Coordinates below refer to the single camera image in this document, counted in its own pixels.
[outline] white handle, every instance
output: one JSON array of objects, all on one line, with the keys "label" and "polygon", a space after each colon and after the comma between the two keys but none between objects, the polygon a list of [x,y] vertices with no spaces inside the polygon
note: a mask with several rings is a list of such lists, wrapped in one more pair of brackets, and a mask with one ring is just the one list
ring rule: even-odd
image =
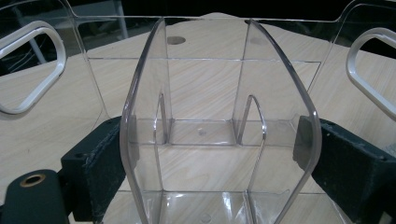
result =
[{"label": "white handle", "polygon": [[64,71],[66,65],[66,51],[64,43],[55,29],[43,21],[34,21],[14,33],[5,36],[0,40],[0,59],[8,55],[13,50],[25,44],[37,35],[47,34],[52,40],[57,56],[57,63],[52,73],[47,76],[16,108],[7,108],[0,104],[0,111],[7,114],[20,114],[27,111],[34,105],[44,93],[56,82]]},{"label": "white handle", "polygon": [[396,121],[396,107],[362,79],[356,71],[356,55],[364,43],[377,38],[396,49],[396,33],[389,29],[374,28],[361,34],[350,47],[346,59],[346,72],[352,83],[375,103],[385,114]]}]

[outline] metal handle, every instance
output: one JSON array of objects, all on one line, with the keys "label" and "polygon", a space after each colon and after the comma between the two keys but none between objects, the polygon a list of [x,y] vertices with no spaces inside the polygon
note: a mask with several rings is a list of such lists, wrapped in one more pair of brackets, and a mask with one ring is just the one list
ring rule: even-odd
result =
[{"label": "metal handle", "polygon": [[350,47],[346,58],[346,72],[352,83],[375,103],[385,114],[396,121],[396,107],[378,93],[356,71],[356,56],[359,49],[370,39],[377,38],[396,49],[396,33],[386,28],[374,28],[361,34]]},{"label": "metal handle", "polygon": [[56,82],[58,77],[64,71],[64,67],[66,65],[66,51],[64,49],[64,43],[55,29],[44,21],[31,22],[16,32],[2,38],[0,40],[0,59],[33,39],[35,36],[41,34],[47,34],[55,46],[57,55],[56,67],[19,106],[15,108],[7,108],[0,104],[0,111],[3,113],[16,115],[27,111],[44,95],[44,93]]}]

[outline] u-shaped cutout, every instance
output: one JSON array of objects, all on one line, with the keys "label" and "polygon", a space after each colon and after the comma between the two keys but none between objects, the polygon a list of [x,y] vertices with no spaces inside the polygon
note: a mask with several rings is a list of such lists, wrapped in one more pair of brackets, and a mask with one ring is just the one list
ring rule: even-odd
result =
[{"label": "u-shaped cutout", "polygon": [[396,107],[361,78],[356,70],[356,56],[359,49],[370,39],[377,38],[396,49],[396,33],[385,28],[374,28],[361,34],[349,49],[346,59],[346,73],[352,83],[363,92],[385,114],[396,121]]},{"label": "u-shaped cutout", "polygon": [[265,123],[264,115],[262,113],[262,109],[260,108],[259,101],[256,99],[256,97],[254,95],[249,95],[249,97],[247,98],[247,104],[245,106],[244,116],[242,117],[241,126],[240,126],[240,129],[239,129],[239,132],[238,132],[238,136],[237,136],[237,139],[236,139],[236,142],[238,144],[240,144],[240,145],[242,145],[242,139],[243,139],[245,127],[247,125],[248,112],[249,112],[250,107],[251,107],[251,100],[252,99],[254,100],[254,103],[257,106],[257,109],[259,111],[260,120],[262,122],[262,141],[265,140],[266,135],[267,135],[267,125]]},{"label": "u-shaped cutout", "polygon": [[19,48],[37,35],[46,34],[52,40],[57,56],[55,69],[15,108],[8,108],[0,104],[0,111],[6,114],[21,114],[30,109],[56,82],[66,65],[64,43],[55,29],[44,21],[33,21],[16,32],[0,40],[0,59]]}]

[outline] light wood surface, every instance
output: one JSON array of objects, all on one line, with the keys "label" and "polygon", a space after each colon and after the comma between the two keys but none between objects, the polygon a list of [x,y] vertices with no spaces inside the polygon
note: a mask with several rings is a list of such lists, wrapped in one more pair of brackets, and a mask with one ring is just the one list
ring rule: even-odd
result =
[{"label": "light wood surface", "polygon": [[[226,15],[208,15],[210,16],[225,17]],[[191,29],[191,24],[182,22],[167,28],[168,36],[182,35],[187,40],[181,45],[168,46],[169,57],[175,58],[169,63],[171,92],[183,96],[173,98],[174,118],[228,119],[232,115],[235,87],[238,84],[241,66],[236,59],[240,59],[243,55],[247,26],[242,21],[226,20],[212,24],[213,26],[210,27],[195,26],[198,28]],[[394,121],[389,120],[376,109],[373,103],[369,102],[347,79],[345,72],[347,48],[333,46],[328,61],[323,65],[322,60],[325,59],[331,46],[328,42],[291,33],[275,26],[264,25],[264,27],[290,58],[304,86],[309,90],[321,118],[346,127],[376,146],[385,147],[393,143],[391,141],[396,138]],[[148,34],[135,36],[88,51],[93,75],[108,116],[98,101],[89,68],[82,57],[76,55],[68,59],[66,70],[59,82],[27,115],[19,119],[3,115],[0,117],[0,203],[4,203],[7,185],[13,179],[36,169],[60,170],[60,158],[65,152],[101,121],[108,117],[120,116],[137,59],[147,36]],[[209,45],[213,51],[200,50],[199,47],[202,45]],[[228,60],[192,60],[179,63],[178,58]],[[360,54],[359,62],[362,76],[370,79],[370,82],[387,97],[395,99],[396,90],[391,85],[396,82],[394,80],[396,77],[392,75],[396,70],[394,60],[365,52]],[[12,76],[1,77],[1,104],[16,105],[22,99],[24,92],[32,89],[42,80],[43,75],[50,70],[49,66],[50,64],[40,65]],[[186,89],[185,83],[192,80],[201,82],[197,90]],[[206,91],[213,87],[217,92]],[[195,96],[200,92],[202,97],[198,99]],[[220,105],[210,104],[213,102],[211,98],[213,95],[222,96],[222,94],[229,97],[226,97]],[[211,165],[194,170],[189,164],[191,160],[196,159],[205,161],[204,150],[192,149],[189,153],[194,157],[178,160],[177,157],[183,158],[185,155],[176,147],[171,150],[160,148],[159,153],[163,155],[161,166],[166,179],[163,185],[169,189],[189,189],[191,186],[210,189],[229,186],[227,180],[232,179],[233,183],[239,185],[232,185],[233,189],[229,190],[243,189],[251,175],[249,171],[257,158],[257,150],[253,148],[244,151],[241,155],[237,149],[230,148],[227,154],[229,158],[233,158],[233,161],[222,160],[223,151],[215,150],[214,153],[219,154],[217,161],[207,161]],[[277,154],[268,148],[264,158],[268,160],[267,163],[274,164],[273,170],[262,170],[264,178],[258,184],[272,183],[273,186],[269,188],[274,190],[280,190],[279,186],[287,186],[287,178],[285,183],[279,183],[276,182],[276,177],[283,175],[289,176],[290,180],[293,179],[293,171],[298,169],[297,164],[285,166],[282,162],[282,160],[292,160],[288,158],[289,156],[288,153]],[[147,161],[142,160],[138,168],[155,173],[156,169],[150,167],[149,160]],[[228,167],[226,174],[208,175],[210,171],[224,166]],[[191,182],[182,182],[180,177]],[[125,181],[106,213],[105,223],[138,222],[134,200],[129,190]],[[343,221],[331,200],[310,178],[282,223],[343,223]]]}]

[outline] clear acrylic holder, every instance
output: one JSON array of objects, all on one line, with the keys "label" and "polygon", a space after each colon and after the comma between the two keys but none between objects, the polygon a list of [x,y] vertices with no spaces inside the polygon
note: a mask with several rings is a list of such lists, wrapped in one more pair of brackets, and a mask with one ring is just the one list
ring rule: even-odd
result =
[{"label": "clear acrylic holder", "polygon": [[[253,20],[168,21],[159,19],[148,37],[120,126],[142,223],[279,221],[320,154],[318,115],[303,83]],[[216,27],[233,28],[207,31]],[[206,31],[194,33],[206,40],[233,35],[234,42],[186,37],[179,49],[167,45],[183,28]],[[293,149],[302,117],[312,136],[300,168]]]}]

